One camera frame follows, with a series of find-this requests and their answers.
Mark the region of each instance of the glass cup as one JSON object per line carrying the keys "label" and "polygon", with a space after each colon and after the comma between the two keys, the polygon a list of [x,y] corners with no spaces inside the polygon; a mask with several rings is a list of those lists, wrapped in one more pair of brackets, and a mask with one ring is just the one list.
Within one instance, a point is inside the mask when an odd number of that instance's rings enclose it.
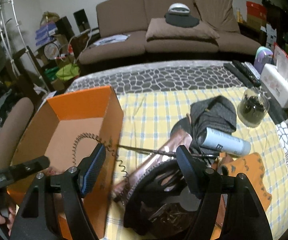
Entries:
{"label": "glass cup", "polygon": [[260,125],[269,110],[269,101],[257,88],[249,88],[237,107],[237,115],[244,125],[255,128]]}

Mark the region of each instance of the white tissue box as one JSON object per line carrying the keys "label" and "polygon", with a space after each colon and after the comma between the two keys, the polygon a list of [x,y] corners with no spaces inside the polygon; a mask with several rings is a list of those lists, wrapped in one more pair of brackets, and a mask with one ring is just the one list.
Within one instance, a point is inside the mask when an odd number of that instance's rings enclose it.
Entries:
{"label": "white tissue box", "polygon": [[260,80],[273,94],[282,108],[288,108],[288,82],[277,72],[276,66],[265,64]]}

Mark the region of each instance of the coiled cord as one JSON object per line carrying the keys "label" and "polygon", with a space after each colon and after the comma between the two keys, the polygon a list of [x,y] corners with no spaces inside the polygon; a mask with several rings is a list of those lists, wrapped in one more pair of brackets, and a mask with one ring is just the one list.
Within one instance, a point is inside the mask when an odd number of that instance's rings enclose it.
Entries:
{"label": "coiled cord", "polygon": [[98,135],[95,135],[93,133],[81,133],[79,136],[76,137],[74,144],[73,144],[73,164],[74,166],[76,166],[76,149],[77,146],[79,144],[79,142],[84,139],[84,138],[89,138],[89,139],[93,139],[95,141],[97,141],[98,143],[102,143],[105,147],[105,149],[111,153],[111,155],[113,157],[116,158],[116,162],[118,162],[118,166],[121,168],[121,172],[124,173],[123,178],[126,180],[127,185],[129,184],[129,177],[128,177],[128,173],[126,171],[126,166],[123,165],[123,161],[119,159],[119,155],[117,154],[117,152],[112,148],[111,142],[109,142],[108,144],[106,143],[106,141],[102,140],[101,137],[99,137]]}

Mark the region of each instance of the orange cardboard box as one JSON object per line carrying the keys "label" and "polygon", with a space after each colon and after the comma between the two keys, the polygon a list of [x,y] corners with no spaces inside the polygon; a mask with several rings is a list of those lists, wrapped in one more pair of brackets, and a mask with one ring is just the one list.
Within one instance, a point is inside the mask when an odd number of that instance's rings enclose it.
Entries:
{"label": "orange cardboard box", "polygon": [[[48,101],[35,114],[12,159],[12,165],[39,156],[47,156],[50,166],[65,171],[75,166],[73,144],[82,133],[93,133],[116,149],[123,122],[123,111],[113,88],[109,86],[68,93]],[[89,156],[97,142],[85,138],[76,150],[76,166]],[[84,199],[84,207],[99,239],[104,237],[115,157],[107,151],[93,191]],[[34,175],[12,184],[8,190],[18,205]],[[63,214],[59,214],[63,237],[72,239]]]}

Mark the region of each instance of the metal screw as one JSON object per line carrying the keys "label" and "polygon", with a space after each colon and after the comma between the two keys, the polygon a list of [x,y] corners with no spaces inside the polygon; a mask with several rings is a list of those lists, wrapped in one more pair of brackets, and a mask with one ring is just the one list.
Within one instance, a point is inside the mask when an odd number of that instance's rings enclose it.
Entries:
{"label": "metal screw", "polygon": [[75,166],[69,168],[69,173],[74,173],[76,171],[77,171],[77,167],[75,167]]}
{"label": "metal screw", "polygon": [[43,177],[44,177],[44,173],[43,172],[40,172],[40,173],[36,174],[36,178],[37,179],[41,179]]}
{"label": "metal screw", "polygon": [[238,174],[238,176],[241,178],[241,179],[245,179],[246,175],[244,173],[240,173]]}
{"label": "metal screw", "polygon": [[213,170],[212,168],[207,168],[207,169],[205,170],[205,172],[206,172],[207,174],[213,174],[213,173],[214,173],[214,170]]}

